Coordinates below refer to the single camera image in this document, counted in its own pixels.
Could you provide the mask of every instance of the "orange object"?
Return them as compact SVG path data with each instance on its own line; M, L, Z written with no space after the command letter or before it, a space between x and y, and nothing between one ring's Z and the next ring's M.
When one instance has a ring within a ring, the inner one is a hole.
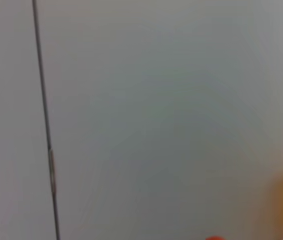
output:
M225 238L221 236L211 236L209 238L206 238L206 240L225 240Z

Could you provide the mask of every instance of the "door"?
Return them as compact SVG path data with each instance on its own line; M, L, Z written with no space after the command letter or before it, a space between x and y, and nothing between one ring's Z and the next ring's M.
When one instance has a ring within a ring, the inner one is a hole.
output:
M56 238L31 0L0 0L0 240Z
M39 0L63 240L283 237L283 0Z

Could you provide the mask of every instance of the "white cabinet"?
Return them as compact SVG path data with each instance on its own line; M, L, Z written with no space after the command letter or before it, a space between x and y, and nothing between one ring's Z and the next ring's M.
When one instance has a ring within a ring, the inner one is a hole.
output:
M63 240L283 237L283 0L38 7Z
M53 239L32 2L0 0L0 240Z

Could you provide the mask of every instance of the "door hinge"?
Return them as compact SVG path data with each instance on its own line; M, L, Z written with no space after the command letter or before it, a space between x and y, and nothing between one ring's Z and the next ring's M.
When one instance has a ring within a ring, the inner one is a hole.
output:
M50 187L51 193L56 194L56 175L55 175L55 160L53 149L48 151L48 160L49 160L49 175L50 175Z

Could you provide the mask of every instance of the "cabinet door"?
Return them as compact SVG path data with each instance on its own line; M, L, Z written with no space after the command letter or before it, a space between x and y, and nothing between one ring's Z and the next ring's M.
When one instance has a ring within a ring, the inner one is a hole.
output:
M283 237L283 0L39 0L64 240Z
M55 239L31 0L0 0L0 240Z

